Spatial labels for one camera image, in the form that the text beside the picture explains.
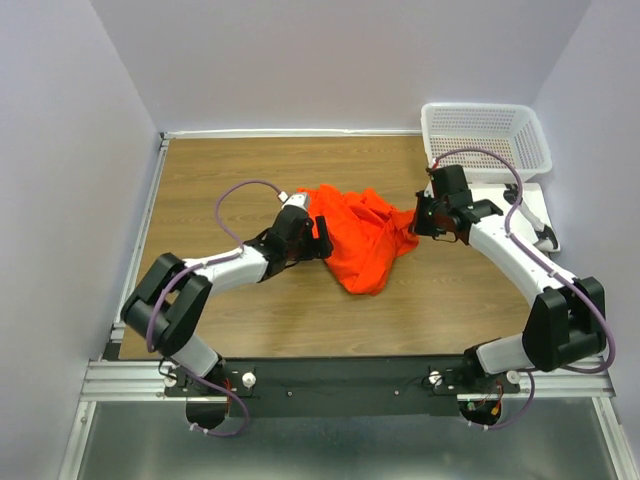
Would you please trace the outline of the orange t shirt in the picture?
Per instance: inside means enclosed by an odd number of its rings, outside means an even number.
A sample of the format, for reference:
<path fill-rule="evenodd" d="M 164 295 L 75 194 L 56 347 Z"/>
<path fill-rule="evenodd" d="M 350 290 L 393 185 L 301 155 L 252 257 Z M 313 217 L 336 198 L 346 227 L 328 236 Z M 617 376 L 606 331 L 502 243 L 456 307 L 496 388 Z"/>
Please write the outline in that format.
<path fill-rule="evenodd" d="M 322 184 L 298 191 L 309 195 L 309 214 L 325 218 L 333 245 L 325 263 L 350 294 L 381 293 L 395 260 L 419 245 L 410 232 L 414 213 L 396 208 L 372 188 L 342 193 Z"/>

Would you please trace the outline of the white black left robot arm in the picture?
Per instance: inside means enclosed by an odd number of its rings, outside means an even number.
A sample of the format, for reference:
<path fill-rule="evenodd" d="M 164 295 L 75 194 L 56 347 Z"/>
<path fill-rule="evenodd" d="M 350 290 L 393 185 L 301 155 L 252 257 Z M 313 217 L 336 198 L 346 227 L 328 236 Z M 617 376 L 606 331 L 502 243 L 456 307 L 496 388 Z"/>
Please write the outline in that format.
<path fill-rule="evenodd" d="M 241 247 L 200 259 L 159 256 L 124 302 L 120 319 L 147 346 L 187 370 L 201 395 L 222 380 L 221 356 L 195 333 L 210 297 L 266 281 L 301 261 L 327 259 L 333 245 L 323 216 L 287 204 L 274 224 Z"/>

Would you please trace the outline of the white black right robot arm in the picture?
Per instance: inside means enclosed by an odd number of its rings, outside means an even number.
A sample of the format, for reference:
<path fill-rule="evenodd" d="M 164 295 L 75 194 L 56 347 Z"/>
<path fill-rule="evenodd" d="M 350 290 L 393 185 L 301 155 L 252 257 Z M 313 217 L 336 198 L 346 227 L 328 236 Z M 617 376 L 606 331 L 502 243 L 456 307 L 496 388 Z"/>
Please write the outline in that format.
<path fill-rule="evenodd" d="M 437 168 L 418 192 L 412 233 L 451 234 L 491 260 L 518 288 L 530 312 L 522 333 L 468 348 L 452 379 L 480 392 L 511 370 L 566 368 L 605 350 L 604 288 L 560 268 L 505 225 L 508 215 L 475 200 L 461 166 Z"/>

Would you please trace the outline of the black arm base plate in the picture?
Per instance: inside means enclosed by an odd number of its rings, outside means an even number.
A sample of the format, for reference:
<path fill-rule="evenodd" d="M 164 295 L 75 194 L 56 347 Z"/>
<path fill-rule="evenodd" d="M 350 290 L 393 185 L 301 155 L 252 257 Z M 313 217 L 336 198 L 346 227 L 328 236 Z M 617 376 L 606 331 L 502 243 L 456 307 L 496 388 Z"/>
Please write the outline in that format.
<path fill-rule="evenodd" d="M 229 395 L 189 378 L 183 369 L 165 380 L 168 397 L 187 401 L 188 419 L 206 427 L 224 417 L 456 416 L 465 402 L 480 401 L 480 420 L 520 388 L 505 375 L 472 379 L 460 355 L 391 357 L 229 358 L 208 377 Z"/>

